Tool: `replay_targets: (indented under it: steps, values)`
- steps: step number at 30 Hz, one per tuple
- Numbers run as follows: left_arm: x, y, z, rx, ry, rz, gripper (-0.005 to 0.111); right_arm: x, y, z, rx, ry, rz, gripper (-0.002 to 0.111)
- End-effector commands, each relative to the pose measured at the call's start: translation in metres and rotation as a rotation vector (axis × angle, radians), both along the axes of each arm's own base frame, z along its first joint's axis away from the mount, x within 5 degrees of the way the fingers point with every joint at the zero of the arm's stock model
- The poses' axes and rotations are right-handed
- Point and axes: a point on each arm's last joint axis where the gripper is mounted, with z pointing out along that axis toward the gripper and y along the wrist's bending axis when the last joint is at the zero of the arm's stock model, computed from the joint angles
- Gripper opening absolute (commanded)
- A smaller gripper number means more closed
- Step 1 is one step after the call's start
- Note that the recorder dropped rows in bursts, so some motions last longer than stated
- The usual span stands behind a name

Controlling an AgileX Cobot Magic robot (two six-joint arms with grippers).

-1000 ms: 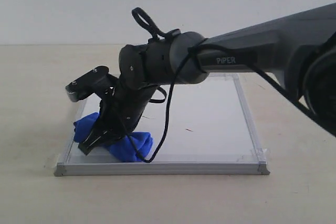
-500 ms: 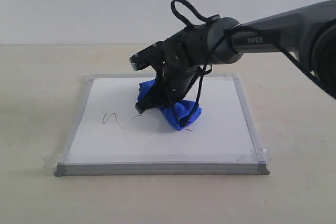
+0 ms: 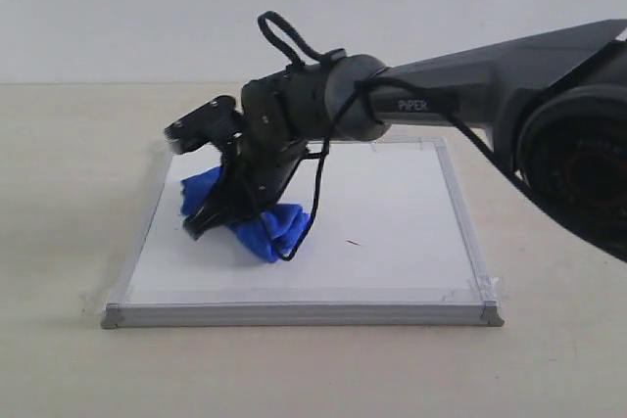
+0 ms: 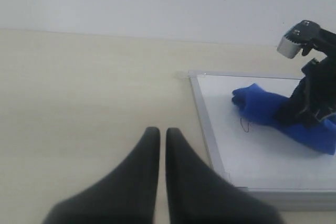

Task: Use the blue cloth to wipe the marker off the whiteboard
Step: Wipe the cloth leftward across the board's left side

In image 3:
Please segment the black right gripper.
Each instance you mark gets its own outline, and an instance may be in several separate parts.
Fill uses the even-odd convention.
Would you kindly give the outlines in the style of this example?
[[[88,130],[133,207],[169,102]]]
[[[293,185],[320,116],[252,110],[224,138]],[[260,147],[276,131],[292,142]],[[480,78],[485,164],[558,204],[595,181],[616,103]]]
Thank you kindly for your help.
[[[280,200],[309,144],[328,132],[326,82],[319,73],[278,72],[246,83],[239,99],[215,97],[221,176],[203,198],[183,192],[182,226],[193,240]]]

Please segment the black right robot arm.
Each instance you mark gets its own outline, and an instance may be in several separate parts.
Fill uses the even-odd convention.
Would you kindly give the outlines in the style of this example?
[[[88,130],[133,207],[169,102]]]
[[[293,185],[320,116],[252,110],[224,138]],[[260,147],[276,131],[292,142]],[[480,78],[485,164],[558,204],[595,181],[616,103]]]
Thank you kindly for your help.
[[[258,19],[287,60],[218,96],[169,132],[173,149],[213,145],[217,185],[184,219],[193,238],[260,219],[299,164],[334,141],[371,142],[391,126],[450,126],[554,222],[626,256],[626,22],[583,23],[390,67],[319,52],[275,12]]]

